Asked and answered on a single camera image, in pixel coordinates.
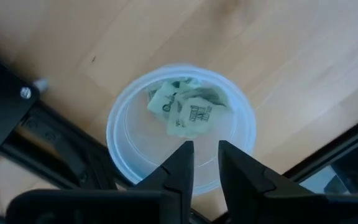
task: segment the clear plastic cup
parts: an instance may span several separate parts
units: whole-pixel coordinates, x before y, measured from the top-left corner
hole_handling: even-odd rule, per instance
[[[192,65],[167,65],[133,81],[118,96],[108,119],[106,137],[117,168],[137,184],[151,174],[186,140],[167,134],[166,124],[147,109],[147,86],[168,78],[191,77],[203,86],[218,86],[226,92],[232,113],[226,113],[214,127],[194,142],[195,173],[193,195],[220,186],[218,142],[227,140],[252,155],[256,124],[247,98],[222,75]]]

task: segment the wooden table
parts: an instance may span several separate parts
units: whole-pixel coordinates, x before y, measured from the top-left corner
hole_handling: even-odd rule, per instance
[[[254,157],[279,173],[358,122],[358,0],[0,0],[0,56],[47,77],[42,99],[103,143],[117,95],[178,62],[242,89]],[[226,211],[221,189],[193,206]]]

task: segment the black plastic frame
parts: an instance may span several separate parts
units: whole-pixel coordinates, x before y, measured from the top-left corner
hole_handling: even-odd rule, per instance
[[[29,119],[37,122],[38,126],[41,126],[41,124],[47,126],[48,132],[46,135],[52,134],[54,136],[61,136],[61,138],[72,147],[71,151],[65,152],[68,153],[68,155],[63,155],[61,152],[62,149],[59,149],[56,146],[55,149],[62,156],[63,161],[61,162],[66,164],[72,172],[76,169],[76,167],[73,166],[79,166],[78,163],[85,166],[88,171],[88,178],[90,179],[93,177],[93,182],[97,183],[96,185],[93,184],[94,186],[88,186],[91,189],[116,189],[116,184],[121,186],[132,185],[132,183],[127,180],[114,165],[110,158],[109,151],[104,145],[97,142],[41,101],[36,102],[36,104],[29,110],[22,121],[23,127],[27,128],[26,122]],[[34,129],[28,130],[32,133],[38,133],[38,131]],[[47,139],[48,136],[44,136],[43,140],[45,142],[48,142]],[[41,164],[43,161],[42,157],[39,157],[37,161]]]
[[[105,146],[61,117],[47,105],[41,102],[36,103],[23,119],[23,126],[25,126],[28,118],[42,120],[53,127],[55,133],[63,133],[70,142],[76,142],[75,146],[78,147],[75,147],[76,151],[73,152],[72,156],[81,157],[85,165],[91,169],[91,172],[94,172],[95,176],[99,176],[97,183],[100,183],[100,185],[96,186],[97,189],[114,190],[116,189],[115,184],[125,188],[134,186],[116,168]],[[57,159],[15,132],[11,133],[0,147],[0,155],[61,189],[82,189],[78,178],[66,162]],[[190,223],[207,224],[211,222],[192,209]]]
[[[357,149],[357,147],[358,124],[286,171],[283,176],[296,183],[301,183],[324,167]],[[215,224],[227,224],[230,222],[227,212],[213,221]]]

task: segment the metal screw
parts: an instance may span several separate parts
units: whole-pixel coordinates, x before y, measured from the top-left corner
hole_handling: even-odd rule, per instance
[[[81,175],[81,177],[80,177],[80,181],[81,181],[82,183],[84,183],[84,182],[87,180],[87,178],[88,178],[88,175],[83,174],[83,175]]]
[[[31,89],[29,87],[22,87],[20,90],[20,96],[25,100],[30,99]]]
[[[27,127],[29,127],[29,128],[37,128],[37,127],[38,127],[37,122],[36,122],[36,121],[32,121],[32,120],[26,122],[25,124],[26,124]]]
[[[47,132],[45,133],[45,139],[47,139],[48,141],[54,141],[56,139],[56,136],[54,133]]]

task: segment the light wood grain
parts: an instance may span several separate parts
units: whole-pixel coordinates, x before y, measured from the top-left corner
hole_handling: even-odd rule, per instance
[[[0,157],[0,215],[4,215],[11,200],[33,189],[56,189],[17,164]]]
[[[105,143],[128,83],[192,63],[236,83],[255,109],[254,157],[282,173],[358,122],[358,0],[4,0],[0,56],[42,99]],[[220,189],[194,198],[214,219]]]

